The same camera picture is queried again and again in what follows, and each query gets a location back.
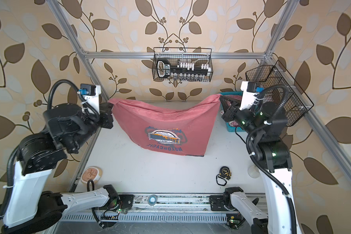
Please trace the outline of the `red tank top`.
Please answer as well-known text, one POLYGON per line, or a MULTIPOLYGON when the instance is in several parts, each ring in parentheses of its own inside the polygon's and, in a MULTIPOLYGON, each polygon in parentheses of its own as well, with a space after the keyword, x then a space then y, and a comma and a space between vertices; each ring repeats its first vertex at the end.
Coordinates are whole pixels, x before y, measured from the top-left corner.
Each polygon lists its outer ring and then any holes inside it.
POLYGON ((202 157, 220 108, 220 94, 184 110, 131 99, 112 98, 112 114, 132 142, 143 149, 202 157))

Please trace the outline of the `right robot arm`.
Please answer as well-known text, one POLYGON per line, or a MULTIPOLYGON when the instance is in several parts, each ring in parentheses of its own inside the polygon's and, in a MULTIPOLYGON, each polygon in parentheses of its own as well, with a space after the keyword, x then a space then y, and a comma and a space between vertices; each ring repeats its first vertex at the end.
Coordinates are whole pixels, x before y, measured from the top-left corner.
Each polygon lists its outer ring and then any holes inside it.
POLYGON ((222 119, 235 121, 248 135, 248 156, 264 183, 267 211, 257 207, 240 187, 226 188, 221 198, 209 198, 211 209, 237 212, 228 220, 230 228, 247 222, 253 234, 300 234, 292 193, 292 159, 289 147, 280 137, 288 124, 285 104, 291 96, 288 86, 277 84, 258 92, 249 88, 241 101, 222 95, 222 119))

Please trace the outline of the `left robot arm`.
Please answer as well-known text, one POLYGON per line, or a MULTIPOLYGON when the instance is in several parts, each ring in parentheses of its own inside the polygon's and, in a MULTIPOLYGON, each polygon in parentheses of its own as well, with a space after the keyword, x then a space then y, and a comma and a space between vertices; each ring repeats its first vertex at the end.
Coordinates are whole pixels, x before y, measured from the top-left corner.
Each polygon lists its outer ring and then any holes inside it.
POLYGON ((66 160, 68 154, 78 153, 98 129, 113 127, 113 105, 100 103, 100 94, 99 85, 76 86, 69 80, 59 80, 52 86, 43 113, 44 129, 25 137, 8 159, 6 192, 0 205, 3 234, 34 234, 50 228, 70 213, 117 204, 119 194, 112 185, 96 189, 92 180, 87 182, 85 193, 44 190, 60 161, 66 160), (53 106, 55 91, 64 83, 70 84, 80 104, 53 106))

